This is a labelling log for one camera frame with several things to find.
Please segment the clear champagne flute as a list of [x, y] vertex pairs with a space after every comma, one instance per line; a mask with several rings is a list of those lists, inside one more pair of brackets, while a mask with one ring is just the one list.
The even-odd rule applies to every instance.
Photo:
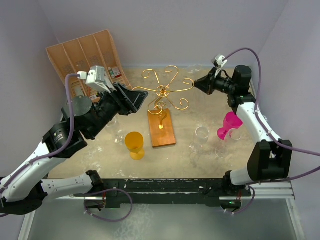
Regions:
[[197, 74], [202, 71], [202, 65], [201, 64], [194, 64], [187, 67], [187, 72], [189, 74]]

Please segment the pink plastic wine glass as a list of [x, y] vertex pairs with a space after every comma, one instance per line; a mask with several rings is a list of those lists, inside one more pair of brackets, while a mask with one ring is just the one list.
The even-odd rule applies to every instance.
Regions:
[[217, 130], [217, 136], [224, 140], [227, 133], [231, 129], [239, 129], [243, 125], [243, 121], [233, 112], [228, 112], [223, 120], [222, 127]]

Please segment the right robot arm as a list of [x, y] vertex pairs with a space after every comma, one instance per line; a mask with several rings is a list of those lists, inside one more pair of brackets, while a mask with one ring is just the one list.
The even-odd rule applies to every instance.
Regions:
[[249, 91], [251, 78], [252, 70], [238, 65], [231, 77], [222, 77], [214, 67], [194, 82], [194, 87], [207, 95], [214, 91], [227, 94], [229, 107], [243, 122], [255, 144], [246, 167], [227, 173], [229, 179], [222, 183], [222, 190], [228, 196], [235, 195], [242, 185], [285, 179], [290, 170], [292, 143], [275, 134], [259, 111], [257, 100]]

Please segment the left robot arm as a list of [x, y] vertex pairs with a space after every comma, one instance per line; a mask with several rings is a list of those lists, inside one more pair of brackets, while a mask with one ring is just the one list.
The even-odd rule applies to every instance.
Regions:
[[36, 150], [13, 173], [0, 181], [0, 216], [22, 216], [45, 201], [72, 194], [98, 196], [104, 183], [96, 170], [60, 180], [46, 179], [58, 165], [87, 147], [116, 116], [135, 114], [148, 96], [115, 83], [97, 104], [87, 96], [76, 96], [62, 108], [63, 121], [55, 124]]

